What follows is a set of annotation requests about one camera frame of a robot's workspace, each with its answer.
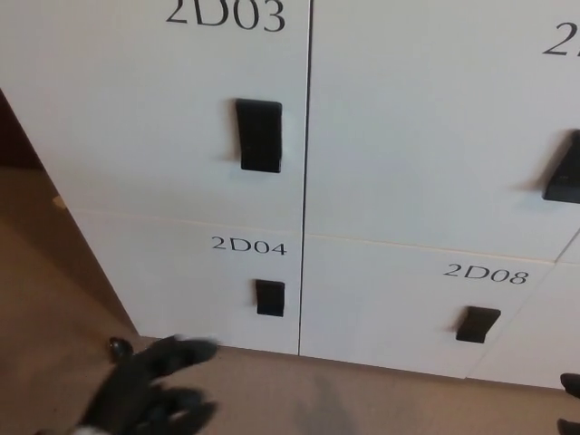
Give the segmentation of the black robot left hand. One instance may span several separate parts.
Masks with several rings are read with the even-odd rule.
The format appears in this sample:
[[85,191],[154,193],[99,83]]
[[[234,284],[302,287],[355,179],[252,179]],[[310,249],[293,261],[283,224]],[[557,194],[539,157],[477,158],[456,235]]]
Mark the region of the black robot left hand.
[[120,361],[101,384],[75,434],[197,434],[218,405],[189,387],[166,387],[160,379],[210,361],[218,344],[170,336]]

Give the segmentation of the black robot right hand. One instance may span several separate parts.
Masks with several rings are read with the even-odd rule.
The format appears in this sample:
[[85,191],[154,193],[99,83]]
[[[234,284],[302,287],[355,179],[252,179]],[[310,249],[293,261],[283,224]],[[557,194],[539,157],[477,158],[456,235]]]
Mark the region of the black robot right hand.
[[[560,382],[567,394],[580,399],[580,376],[578,373],[562,373]],[[557,429],[560,435],[580,435],[580,422],[559,419]]]

